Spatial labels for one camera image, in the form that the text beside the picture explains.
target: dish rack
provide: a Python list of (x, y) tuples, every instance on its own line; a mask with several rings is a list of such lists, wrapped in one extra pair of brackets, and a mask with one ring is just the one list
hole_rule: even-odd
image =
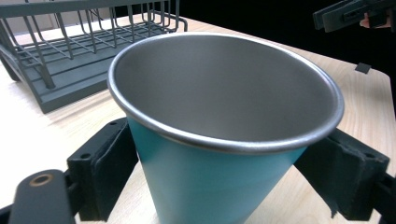
[[(132, 43), (173, 33), (180, 22), (187, 31), (179, 0), (40, 1), (0, 5), (0, 59), (43, 113), (106, 89), (112, 59)], [(56, 29), (46, 30), (43, 18)], [(76, 22), (66, 24), (70, 19)], [(25, 25), (25, 34), (15, 31), (12, 20)]]

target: dark wall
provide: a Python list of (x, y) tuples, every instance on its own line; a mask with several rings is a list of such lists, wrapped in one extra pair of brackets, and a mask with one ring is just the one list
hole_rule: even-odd
[(355, 24), (331, 33), (316, 30), (312, 14), (338, 1), (235, 2), (181, 0), (180, 15), (350, 63), (370, 64), (391, 77), (396, 91), (396, 34), (390, 29), (371, 30)]

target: metal rim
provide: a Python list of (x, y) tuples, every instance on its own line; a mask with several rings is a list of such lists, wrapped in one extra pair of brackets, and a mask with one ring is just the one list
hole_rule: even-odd
[[(155, 41), (162, 38), (170, 38), (172, 36), (180, 36), (180, 35), (215, 35), (215, 36), (238, 38), (246, 41), (252, 41), (259, 44), (263, 44), (268, 47), (278, 49), (283, 51), (284, 53), (289, 54), (296, 60), (300, 61), (301, 63), (304, 63), (306, 66), (316, 71), (318, 75), (320, 75), (326, 82), (328, 82), (329, 86), (331, 87), (331, 92), (334, 96), (333, 97), (334, 104), (336, 105), (336, 107), (332, 112), (332, 116), (330, 116), (327, 119), (325, 125), (317, 127), (316, 129), (311, 130), (310, 132), (302, 133), (301, 135), (297, 135), (292, 138), (283, 139), (283, 140), (256, 141), (256, 142), (224, 140), (224, 139), (202, 136), (195, 133), (188, 133), (175, 129), (168, 125), (165, 125), (156, 119), (146, 116), (144, 113), (142, 113), (132, 104), (130, 104), (128, 100), (120, 93), (115, 78), (115, 70), (117, 68), (118, 62), (127, 53), (127, 51), (132, 49), (134, 46), (142, 45), (149, 41)], [(307, 147), (329, 135), (335, 129), (335, 127), (338, 125), (338, 123), (340, 122), (341, 118), (344, 115), (344, 99), (342, 93), (339, 90), (338, 86), (335, 84), (335, 82), (332, 80), (332, 78), (328, 76), (322, 69), (320, 69), (315, 64), (308, 61), (306, 58), (292, 51), (283, 49), (274, 44), (270, 44), (264, 41), (259, 41), (253, 38), (243, 37), (239, 35), (225, 35), (225, 34), (217, 34), (217, 33), (209, 33), (209, 32), (188, 32), (188, 33), (177, 33), (177, 34), (158, 35), (158, 36), (150, 37), (141, 40), (135, 44), (132, 44), (131, 46), (120, 52), (114, 58), (112, 64), (110, 65), (108, 75), (109, 77), (107, 79), (107, 86), (110, 90), (110, 93), (115, 99), (116, 103), (122, 108), (122, 110), (127, 114), (128, 117), (133, 118), (143, 126), (151, 129), (155, 133), (158, 133), (165, 138), (171, 139), (173, 141), (177, 141), (181, 144), (185, 144), (193, 147), (203, 147), (216, 151), (223, 151), (223, 152), (236, 153), (236, 154), (268, 154), (268, 153), (277, 153), (282, 151), (294, 150), (301, 147)]]

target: teal cup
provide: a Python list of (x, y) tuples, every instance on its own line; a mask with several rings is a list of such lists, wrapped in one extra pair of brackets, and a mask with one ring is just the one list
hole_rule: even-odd
[(162, 224), (244, 223), (344, 112), (320, 68), (236, 35), (139, 41), (116, 56), (107, 84)]

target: wooden table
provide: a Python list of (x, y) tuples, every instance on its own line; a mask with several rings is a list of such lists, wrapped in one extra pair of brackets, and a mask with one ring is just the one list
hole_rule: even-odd
[[(237, 34), (210, 24), (188, 20), (189, 31)], [(391, 158), (395, 175), (396, 123), (389, 77), (371, 69), (355, 71), (345, 63), (300, 49), (290, 49), (326, 71), (341, 88), (346, 111), (338, 128)], [(2, 149), (0, 207), (9, 205), (17, 185), (28, 175), (46, 169), (66, 170), (66, 159), (113, 119), (124, 117), (108, 91), (42, 114), (35, 98), (12, 81), (0, 66)], [(377, 223), (373, 212), (369, 223)], [(122, 192), (108, 223), (158, 223), (140, 163)], [(331, 211), (304, 177), (292, 167), (257, 208), (247, 223), (349, 223)]]

